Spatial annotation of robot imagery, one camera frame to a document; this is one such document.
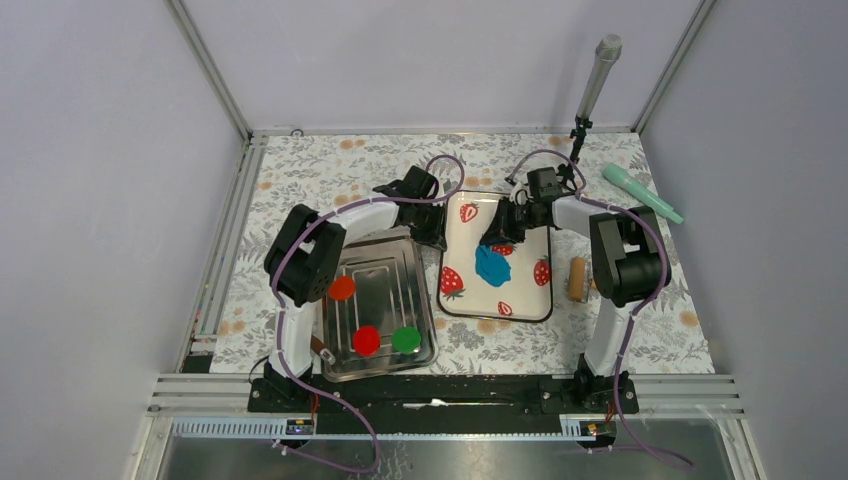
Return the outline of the blue dough piece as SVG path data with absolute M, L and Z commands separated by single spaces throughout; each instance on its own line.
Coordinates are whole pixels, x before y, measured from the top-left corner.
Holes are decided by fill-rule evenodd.
M 475 273 L 491 287 L 501 287 L 512 279 L 506 257 L 490 246 L 479 245 L 475 249 Z

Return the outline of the white strawberry print tray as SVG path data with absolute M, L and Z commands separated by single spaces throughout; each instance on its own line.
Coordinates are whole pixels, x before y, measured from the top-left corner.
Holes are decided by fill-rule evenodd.
M 543 322 L 553 311 L 550 230 L 529 230 L 515 245 L 482 245 L 502 198 L 462 191 L 447 203 L 438 305 L 459 317 Z

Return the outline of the wooden double-ended dough roller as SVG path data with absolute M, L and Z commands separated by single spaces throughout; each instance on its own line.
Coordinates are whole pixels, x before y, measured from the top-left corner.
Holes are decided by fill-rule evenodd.
M 575 303 L 587 303 L 595 290 L 590 265 L 584 257 L 575 256 L 569 265 L 567 298 Z

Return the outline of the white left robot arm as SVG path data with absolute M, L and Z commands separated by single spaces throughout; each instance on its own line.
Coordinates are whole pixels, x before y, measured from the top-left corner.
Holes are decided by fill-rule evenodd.
M 293 207 L 264 260 L 279 303 L 269 361 L 281 375 L 271 395 L 282 408 L 296 411 L 309 401 L 311 387 L 300 376 L 312 369 L 313 327 L 321 300 L 336 279 L 343 248 L 368 235 L 406 227 L 415 242 L 445 250 L 446 201 L 458 190 L 443 191 L 435 176 L 412 166 L 404 178 L 323 215 L 305 204 Z

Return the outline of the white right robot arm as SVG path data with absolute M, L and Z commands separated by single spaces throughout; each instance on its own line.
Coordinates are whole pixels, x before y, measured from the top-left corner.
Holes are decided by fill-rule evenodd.
M 501 200 L 480 243 L 516 244 L 539 227 L 569 230 L 589 239 L 592 277 L 602 298 L 582 362 L 591 374 L 573 386 L 575 402 L 597 412 L 613 398 L 607 378 L 624 373 L 635 319 L 667 285 L 671 270 L 654 210 L 624 209 L 570 193 L 552 167 L 527 174 L 527 192 Z

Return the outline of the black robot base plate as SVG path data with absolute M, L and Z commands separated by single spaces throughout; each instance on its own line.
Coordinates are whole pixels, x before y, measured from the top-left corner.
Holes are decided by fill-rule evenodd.
M 364 434 L 362 415 L 382 435 L 559 434 L 561 416 L 606 418 L 612 390 L 578 399 L 571 377 L 547 375 L 394 375 L 332 383 L 306 376 L 328 392 L 315 396 L 268 371 L 251 382 L 251 413 L 303 414 L 320 434 Z

